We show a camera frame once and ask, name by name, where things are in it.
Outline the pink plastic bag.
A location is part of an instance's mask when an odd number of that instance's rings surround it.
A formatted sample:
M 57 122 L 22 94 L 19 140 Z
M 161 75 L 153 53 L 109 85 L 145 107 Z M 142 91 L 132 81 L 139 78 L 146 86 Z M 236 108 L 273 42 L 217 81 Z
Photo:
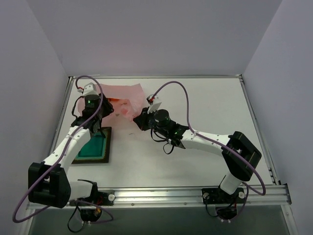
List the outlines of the pink plastic bag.
M 131 86 L 101 84 L 105 98 L 113 106 L 114 112 L 102 119 L 102 123 L 117 116 L 132 121 L 141 114 L 144 106 L 145 93 L 140 84 Z

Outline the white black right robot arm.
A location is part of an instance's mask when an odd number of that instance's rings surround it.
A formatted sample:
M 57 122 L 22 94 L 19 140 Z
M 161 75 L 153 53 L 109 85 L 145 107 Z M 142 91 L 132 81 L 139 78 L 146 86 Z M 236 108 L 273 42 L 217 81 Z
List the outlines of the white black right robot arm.
M 253 175 L 263 182 L 256 170 L 262 154 L 241 132 L 217 135 L 192 130 L 189 126 L 171 120 L 169 112 L 164 109 L 150 112 L 149 108 L 143 108 L 133 121 L 140 130 L 149 130 L 152 136 L 158 136 L 157 142 L 165 142 L 172 148 L 197 149 L 222 157 L 228 173 L 219 188 L 229 195 L 242 183 L 250 181 Z

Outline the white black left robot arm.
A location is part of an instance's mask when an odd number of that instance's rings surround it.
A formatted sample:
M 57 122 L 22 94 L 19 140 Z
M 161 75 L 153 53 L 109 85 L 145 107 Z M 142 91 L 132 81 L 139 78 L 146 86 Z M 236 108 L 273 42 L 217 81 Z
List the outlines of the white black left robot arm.
M 101 131 L 102 119 L 109 116 L 113 106 L 103 94 L 84 97 L 82 115 L 71 124 L 68 134 L 58 147 L 41 163 L 28 169 L 28 200 L 32 203 L 63 208 L 69 201 L 96 201 L 97 183 L 89 180 L 69 181 L 67 172 L 81 149 Z

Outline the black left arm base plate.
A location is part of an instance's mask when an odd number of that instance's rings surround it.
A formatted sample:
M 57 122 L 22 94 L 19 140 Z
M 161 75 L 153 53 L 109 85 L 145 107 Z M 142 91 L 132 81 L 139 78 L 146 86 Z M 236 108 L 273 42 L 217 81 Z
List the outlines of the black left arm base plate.
M 115 200 L 115 191 L 112 189 L 106 189 L 95 192 L 93 195 L 87 198 L 73 199 L 69 202 L 71 206 L 75 205 L 75 201 L 83 201 L 80 205 L 87 206 L 86 202 L 93 203 L 99 206 L 113 206 Z

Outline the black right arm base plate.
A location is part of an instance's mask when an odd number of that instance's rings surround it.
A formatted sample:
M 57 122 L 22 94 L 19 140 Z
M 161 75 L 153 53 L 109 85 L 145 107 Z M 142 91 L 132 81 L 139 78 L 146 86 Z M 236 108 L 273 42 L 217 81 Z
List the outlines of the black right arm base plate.
M 233 194 L 228 194 L 222 189 L 218 188 L 202 188 L 202 201 L 204 204 L 242 204 L 245 199 L 245 192 L 243 188 L 237 188 Z

